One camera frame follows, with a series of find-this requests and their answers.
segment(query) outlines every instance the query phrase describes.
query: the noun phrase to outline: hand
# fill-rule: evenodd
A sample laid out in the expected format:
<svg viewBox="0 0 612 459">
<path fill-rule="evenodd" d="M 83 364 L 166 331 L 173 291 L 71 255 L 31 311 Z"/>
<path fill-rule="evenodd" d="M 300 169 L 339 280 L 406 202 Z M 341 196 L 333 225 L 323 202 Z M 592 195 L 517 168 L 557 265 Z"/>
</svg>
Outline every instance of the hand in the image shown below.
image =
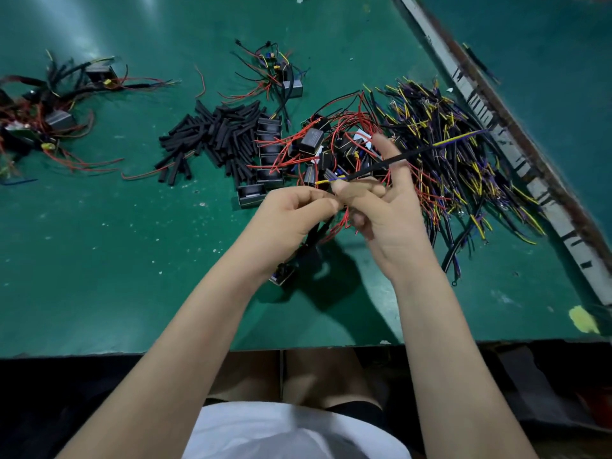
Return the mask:
<svg viewBox="0 0 612 459">
<path fill-rule="evenodd" d="M 400 154 L 383 135 L 374 135 L 372 143 L 384 159 Z M 378 267 L 395 285 L 406 278 L 406 272 L 433 265 L 434 261 L 437 264 L 437 260 L 425 231 L 408 162 L 393 163 L 389 168 L 393 187 L 384 194 L 377 195 L 380 186 L 367 181 L 348 183 L 338 179 L 332 189 L 341 202 L 353 208 L 353 225 L 365 238 Z"/>
<path fill-rule="evenodd" d="M 336 215 L 339 208 L 334 195 L 323 190 L 279 188 L 266 196 L 230 251 L 243 266 L 268 278 L 295 253 L 312 227 Z"/>
</svg>

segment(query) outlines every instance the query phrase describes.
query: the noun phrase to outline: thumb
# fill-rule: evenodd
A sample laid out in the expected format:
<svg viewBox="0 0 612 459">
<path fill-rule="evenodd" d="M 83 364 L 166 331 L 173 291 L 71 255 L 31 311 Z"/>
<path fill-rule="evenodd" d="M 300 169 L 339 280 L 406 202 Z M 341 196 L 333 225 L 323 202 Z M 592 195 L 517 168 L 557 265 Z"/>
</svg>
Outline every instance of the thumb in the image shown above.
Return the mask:
<svg viewBox="0 0 612 459">
<path fill-rule="evenodd" d="M 381 222 L 381 219 L 389 211 L 387 202 L 368 190 L 364 184 L 350 184 L 345 180 L 338 179 L 331 182 L 331 185 L 339 200 L 347 206 L 361 211 L 374 223 Z"/>
<path fill-rule="evenodd" d="M 335 216 L 340 208 L 340 203 L 333 198 L 320 198 L 308 203 L 302 208 L 294 211 L 299 219 L 300 227 L 304 231 L 310 230 L 319 222 L 326 221 Z"/>
</svg>

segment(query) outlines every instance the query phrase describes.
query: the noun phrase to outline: black shorts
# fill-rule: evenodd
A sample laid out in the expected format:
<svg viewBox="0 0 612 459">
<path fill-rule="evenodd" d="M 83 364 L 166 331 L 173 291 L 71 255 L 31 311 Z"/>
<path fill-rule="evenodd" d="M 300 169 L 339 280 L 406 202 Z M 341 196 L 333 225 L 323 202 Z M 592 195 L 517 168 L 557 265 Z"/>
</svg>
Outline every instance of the black shorts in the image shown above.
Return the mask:
<svg viewBox="0 0 612 459">
<path fill-rule="evenodd" d="M 224 402 L 225 401 L 218 400 L 216 398 L 207 398 L 204 406 Z M 368 401 L 350 401 L 348 403 L 337 404 L 336 406 L 332 406 L 331 408 L 325 410 L 367 422 L 368 424 L 377 426 L 387 433 L 391 433 L 389 431 L 389 427 L 387 426 L 387 420 L 385 419 L 383 410 L 377 405 L 369 403 Z"/>
</svg>

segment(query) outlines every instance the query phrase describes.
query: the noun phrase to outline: left hand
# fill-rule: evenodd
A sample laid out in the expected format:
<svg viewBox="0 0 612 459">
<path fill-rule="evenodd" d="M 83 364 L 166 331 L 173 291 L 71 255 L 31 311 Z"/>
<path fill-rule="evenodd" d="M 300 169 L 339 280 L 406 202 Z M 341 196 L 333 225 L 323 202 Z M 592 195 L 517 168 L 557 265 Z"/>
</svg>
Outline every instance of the left hand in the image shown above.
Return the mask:
<svg viewBox="0 0 612 459">
<path fill-rule="evenodd" d="M 240 261 L 239 267 L 269 278 L 294 254 L 309 230 L 339 208 L 334 195 L 310 186 L 273 190 L 228 253 Z"/>
</svg>

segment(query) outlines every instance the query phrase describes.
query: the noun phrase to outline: right hand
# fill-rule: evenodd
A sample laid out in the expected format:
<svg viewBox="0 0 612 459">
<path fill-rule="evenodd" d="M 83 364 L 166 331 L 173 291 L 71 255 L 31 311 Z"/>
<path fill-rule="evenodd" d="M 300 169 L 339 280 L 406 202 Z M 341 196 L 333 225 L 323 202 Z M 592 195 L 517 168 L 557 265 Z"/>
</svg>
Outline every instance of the right hand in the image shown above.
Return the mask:
<svg viewBox="0 0 612 459">
<path fill-rule="evenodd" d="M 384 135 L 375 134 L 372 143 L 384 159 L 400 154 Z M 406 160 L 389 166 L 393 187 L 382 198 L 365 181 L 332 182 L 339 200 L 352 208 L 351 221 L 365 238 L 374 260 L 394 284 L 407 273 L 438 264 L 430 245 L 420 202 L 414 191 Z"/>
</svg>

